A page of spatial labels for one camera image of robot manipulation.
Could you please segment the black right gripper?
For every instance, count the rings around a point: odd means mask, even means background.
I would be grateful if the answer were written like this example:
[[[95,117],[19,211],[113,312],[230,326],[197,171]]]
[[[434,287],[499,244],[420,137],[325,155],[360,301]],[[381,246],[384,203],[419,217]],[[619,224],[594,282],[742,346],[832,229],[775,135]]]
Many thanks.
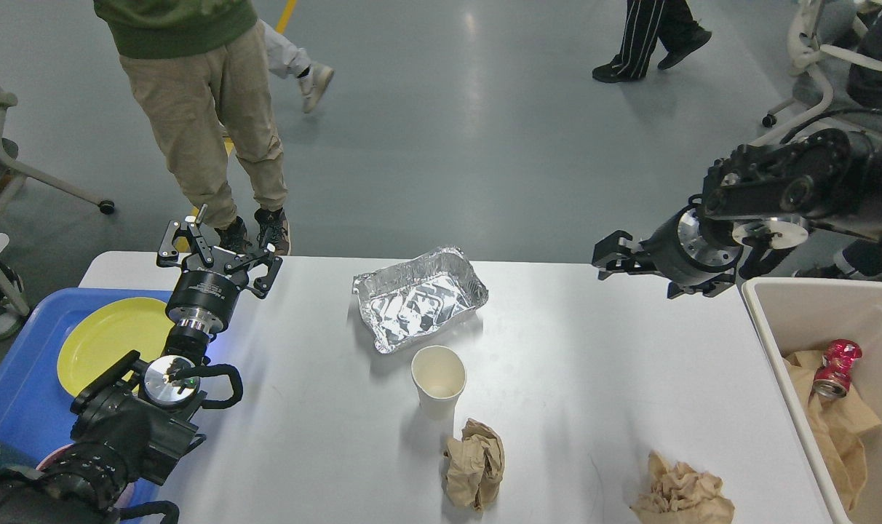
[[[735,242],[718,238],[719,225],[702,218],[697,206],[687,206],[641,243],[630,233],[615,230],[595,243],[592,266],[597,269],[597,278],[605,281],[619,273],[648,274],[650,259],[671,281],[668,299],[697,294],[714,298],[733,288],[735,282],[710,280],[734,268],[744,251]]]

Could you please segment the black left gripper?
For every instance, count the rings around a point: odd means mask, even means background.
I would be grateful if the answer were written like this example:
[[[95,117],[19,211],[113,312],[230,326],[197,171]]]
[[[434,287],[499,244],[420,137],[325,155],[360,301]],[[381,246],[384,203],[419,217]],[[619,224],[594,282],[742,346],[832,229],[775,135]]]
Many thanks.
[[[156,265],[182,269],[167,302],[165,313],[175,328],[206,336],[225,331],[242,291],[267,298],[282,266],[269,234],[259,235],[258,245],[235,253],[227,273],[206,271],[215,265],[211,246],[199,227],[207,205],[191,210],[183,219],[169,221],[157,249]]]

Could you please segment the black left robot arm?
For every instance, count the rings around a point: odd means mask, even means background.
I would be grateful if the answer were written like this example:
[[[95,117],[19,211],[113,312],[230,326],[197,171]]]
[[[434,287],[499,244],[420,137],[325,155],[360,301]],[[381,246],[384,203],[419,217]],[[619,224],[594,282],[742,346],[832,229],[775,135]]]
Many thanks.
[[[119,523],[158,515],[179,518],[178,505],[151,501],[119,507],[138,480],[162,485],[205,436],[192,418],[199,409],[227,409],[244,396],[240,372],[213,364],[207,348],[229,326],[239,295],[265,298],[288,245],[281,212],[258,211],[257,244],[242,222],[210,246],[201,216],[169,223],[157,252],[162,268],[180,276],[165,308],[172,322],[161,354],[145,361],[132,349],[73,400],[71,444],[35,469],[0,470],[0,523]]]

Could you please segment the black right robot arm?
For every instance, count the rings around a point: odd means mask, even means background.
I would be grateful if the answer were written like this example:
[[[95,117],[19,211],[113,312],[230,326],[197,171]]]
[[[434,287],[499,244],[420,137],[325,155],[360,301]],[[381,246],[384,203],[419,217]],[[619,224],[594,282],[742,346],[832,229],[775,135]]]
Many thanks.
[[[741,145],[707,170],[700,193],[644,241],[617,230],[598,242],[600,279],[667,279],[668,298],[717,296],[767,275],[814,230],[856,239],[827,278],[882,281],[882,139],[827,128],[776,145]]]

